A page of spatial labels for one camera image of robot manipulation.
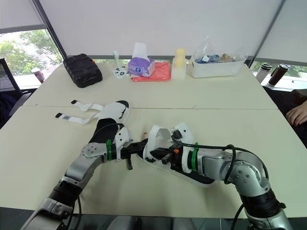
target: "person's hand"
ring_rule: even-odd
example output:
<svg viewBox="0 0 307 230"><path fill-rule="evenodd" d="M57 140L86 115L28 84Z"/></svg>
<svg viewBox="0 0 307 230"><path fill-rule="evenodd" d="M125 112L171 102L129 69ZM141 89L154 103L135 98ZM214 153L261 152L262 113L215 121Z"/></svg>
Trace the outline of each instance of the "person's hand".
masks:
<svg viewBox="0 0 307 230"><path fill-rule="evenodd" d="M298 126L307 121L307 101L291 109L286 114L286 118L292 126Z"/></svg>

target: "tissue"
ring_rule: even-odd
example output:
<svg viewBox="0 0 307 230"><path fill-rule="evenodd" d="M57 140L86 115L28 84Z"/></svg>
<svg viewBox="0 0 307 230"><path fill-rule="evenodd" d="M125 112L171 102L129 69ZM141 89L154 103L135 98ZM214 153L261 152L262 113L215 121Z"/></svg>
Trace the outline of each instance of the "tissue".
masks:
<svg viewBox="0 0 307 230"><path fill-rule="evenodd" d="M147 57L147 48L145 43L136 42L132 59L128 63L129 73L132 75L150 77L154 71L154 60Z"/></svg>

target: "green band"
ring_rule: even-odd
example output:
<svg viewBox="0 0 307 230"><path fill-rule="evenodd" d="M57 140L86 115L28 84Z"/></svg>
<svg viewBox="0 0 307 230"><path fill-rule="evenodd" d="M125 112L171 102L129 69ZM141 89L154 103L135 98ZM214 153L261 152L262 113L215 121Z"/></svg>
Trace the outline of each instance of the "green band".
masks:
<svg viewBox="0 0 307 230"><path fill-rule="evenodd" d="M196 171L196 156L199 148L194 148L193 153L192 153L192 159L191 159L191 164L192 164L192 169Z"/></svg>
<svg viewBox="0 0 307 230"><path fill-rule="evenodd" d="M109 161L112 160L112 149L111 149L111 145L112 145L111 140L107 140L107 141L106 141L107 158L108 158Z"/></svg>

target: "tissue box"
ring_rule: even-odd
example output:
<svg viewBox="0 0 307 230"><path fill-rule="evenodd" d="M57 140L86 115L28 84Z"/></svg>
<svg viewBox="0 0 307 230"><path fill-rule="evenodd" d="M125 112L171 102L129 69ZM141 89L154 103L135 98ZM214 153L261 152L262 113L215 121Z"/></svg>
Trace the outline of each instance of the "tissue box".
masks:
<svg viewBox="0 0 307 230"><path fill-rule="evenodd" d="M143 59L141 57L133 57L128 63L129 73L133 75L150 77L154 72L154 60Z"/></svg>

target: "clear plastic bag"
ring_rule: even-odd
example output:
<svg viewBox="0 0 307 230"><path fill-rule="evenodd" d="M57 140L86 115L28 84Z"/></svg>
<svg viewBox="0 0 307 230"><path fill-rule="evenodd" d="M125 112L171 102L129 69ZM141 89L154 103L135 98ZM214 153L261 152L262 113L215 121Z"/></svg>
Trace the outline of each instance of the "clear plastic bag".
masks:
<svg viewBox="0 0 307 230"><path fill-rule="evenodd" d="M226 50L214 50L208 36L192 55L192 58L198 64L245 61L247 57L248 55L243 52L229 53Z"/></svg>

